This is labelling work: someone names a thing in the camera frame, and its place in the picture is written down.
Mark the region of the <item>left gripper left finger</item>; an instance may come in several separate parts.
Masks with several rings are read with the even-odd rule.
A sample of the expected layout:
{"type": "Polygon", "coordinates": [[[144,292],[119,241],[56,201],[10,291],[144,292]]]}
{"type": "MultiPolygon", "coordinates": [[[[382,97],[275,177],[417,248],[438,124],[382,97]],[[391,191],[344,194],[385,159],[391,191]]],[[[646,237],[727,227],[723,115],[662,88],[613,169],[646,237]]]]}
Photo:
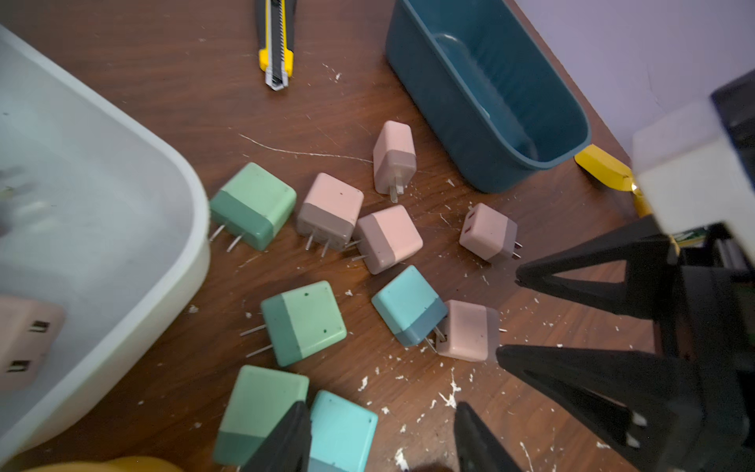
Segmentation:
{"type": "Polygon", "coordinates": [[[241,471],[307,472],[311,446],[310,411],[304,401],[296,401],[241,471]]]}

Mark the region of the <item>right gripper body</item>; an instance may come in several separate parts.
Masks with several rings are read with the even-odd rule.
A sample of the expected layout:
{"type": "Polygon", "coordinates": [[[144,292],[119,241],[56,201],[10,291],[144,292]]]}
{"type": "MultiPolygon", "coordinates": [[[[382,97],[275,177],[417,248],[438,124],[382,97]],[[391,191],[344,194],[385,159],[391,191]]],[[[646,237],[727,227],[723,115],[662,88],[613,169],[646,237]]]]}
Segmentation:
{"type": "Polygon", "coordinates": [[[659,354],[695,374],[698,405],[683,413],[653,471],[754,468],[754,265],[721,225],[697,247],[670,250],[670,293],[656,322],[659,354]]]}

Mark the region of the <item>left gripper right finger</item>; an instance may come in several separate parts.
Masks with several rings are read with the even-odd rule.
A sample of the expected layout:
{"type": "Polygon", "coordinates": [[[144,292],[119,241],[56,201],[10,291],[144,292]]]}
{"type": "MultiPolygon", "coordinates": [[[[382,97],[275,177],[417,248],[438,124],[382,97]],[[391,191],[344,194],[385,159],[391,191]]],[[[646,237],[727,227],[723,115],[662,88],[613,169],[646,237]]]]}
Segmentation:
{"type": "Polygon", "coordinates": [[[453,432],[461,472],[521,472],[469,403],[458,403],[453,432]]]}

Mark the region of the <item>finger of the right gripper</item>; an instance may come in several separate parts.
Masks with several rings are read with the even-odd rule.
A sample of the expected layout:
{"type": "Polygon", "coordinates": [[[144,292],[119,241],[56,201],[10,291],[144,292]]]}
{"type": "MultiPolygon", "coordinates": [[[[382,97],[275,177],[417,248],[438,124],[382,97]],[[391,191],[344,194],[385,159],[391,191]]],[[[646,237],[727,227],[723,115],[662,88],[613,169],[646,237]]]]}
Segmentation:
{"type": "Polygon", "coordinates": [[[634,466],[692,466],[702,424],[697,374],[640,351],[506,345],[497,361],[634,466]]]}
{"type": "Polygon", "coordinates": [[[652,216],[521,265],[516,283],[619,316],[654,320],[670,297],[678,248],[652,216]]]}

